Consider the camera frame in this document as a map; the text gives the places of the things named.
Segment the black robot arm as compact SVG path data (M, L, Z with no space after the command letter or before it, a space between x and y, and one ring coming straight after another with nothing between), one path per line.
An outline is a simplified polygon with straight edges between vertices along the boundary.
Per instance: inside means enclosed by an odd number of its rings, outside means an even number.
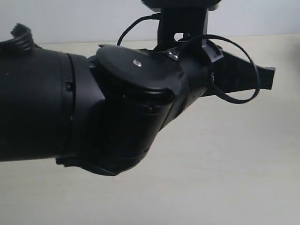
M198 98L270 90L274 74L212 42L181 52L101 45L90 58L1 50L0 159L54 158L115 176Z

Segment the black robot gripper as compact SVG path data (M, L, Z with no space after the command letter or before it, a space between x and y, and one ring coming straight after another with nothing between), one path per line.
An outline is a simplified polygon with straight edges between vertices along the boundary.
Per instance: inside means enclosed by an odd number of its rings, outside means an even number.
M257 76L253 65L227 51L220 51L212 41L200 40L190 44L183 41L173 48L159 52L175 61L183 72L180 75L182 84L180 95L175 98L162 125L163 128L209 89L208 80L214 62L213 83L221 91L232 93L255 90L257 87ZM260 89L271 90L275 68L259 65L256 67L260 76Z

